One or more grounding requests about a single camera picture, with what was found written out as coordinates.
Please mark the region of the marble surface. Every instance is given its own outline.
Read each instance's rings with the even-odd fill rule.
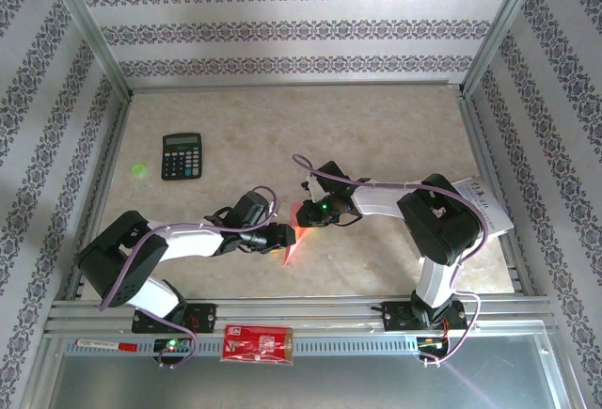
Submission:
[[[200,132],[203,175],[162,181],[164,134]],[[291,203],[307,198],[305,171],[291,155],[315,165],[335,160],[352,178],[416,181],[433,172],[450,181],[476,174],[452,87],[298,87],[143,94],[134,97],[102,228],[136,209],[148,219],[198,221],[236,203],[256,185],[272,187],[281,201],[279,222]],[[135,178],[130,169],[149,172]],[[409,294],[420,264],[399,219],[369,216],[349,228],[313,229],[291,262],[284,252],[235,252],[159,264],[164,278],[191,298],[295,295]],[[87,286],[85,299],[98,299]],[[499,242],[463,270],[458,289],[513,291]]]

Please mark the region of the robotic arm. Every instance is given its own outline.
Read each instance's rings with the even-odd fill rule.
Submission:
[[[139,212],[126,212],[79,254],[78,266],[105,307],[128,304],[182,324],[186,302],[169,283],[151,277],[154,268],[179,257],[220,256],[236,249],[266,254],[294,244],[289,225],[263,222],[258,226],[269,208],[262,195],[249,191],[233,208],[207,216],[202,224],[161,228]]]
[[[334,162],[318,171],[349,180]],[[481,222],[477,214],[459,200],[434,191],[378,188],[376,181],[367,179],[358,182],[366,186],[310,175],[302,186],[310,190],[312,200],[304,201],[297,213],[299,226],[345,227],[369,214],[402,218],[425,257],[420,281],[412,292],[412,313],[424,328],[440,324],[452,304],[457,262],[479,236]],[[439,174],[419,182],[421,185],[460,196]],[[346,213],[356,220],[341,225],[340,218]]]

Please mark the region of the calculator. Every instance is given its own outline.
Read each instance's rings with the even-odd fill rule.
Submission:
[[[167,134],[163,137],[161,179],[186,181],[202,173],[200,134]]]

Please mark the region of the calculator display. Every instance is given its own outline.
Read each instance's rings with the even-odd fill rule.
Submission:
[[[176,138],[167,138],[166,146],[175,146],[177,144],[190,144],[198,141],[197,136],[180,136]]]

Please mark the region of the wall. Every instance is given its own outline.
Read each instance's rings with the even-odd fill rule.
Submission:
[[[61,0],[0,0],[0,408],[18,407],[122,105]]]
[[[533,286],[602,407],[601,0],[526,0],[473,103]]]
[[[129,84],[460,83],[503,0],[86,0]]]

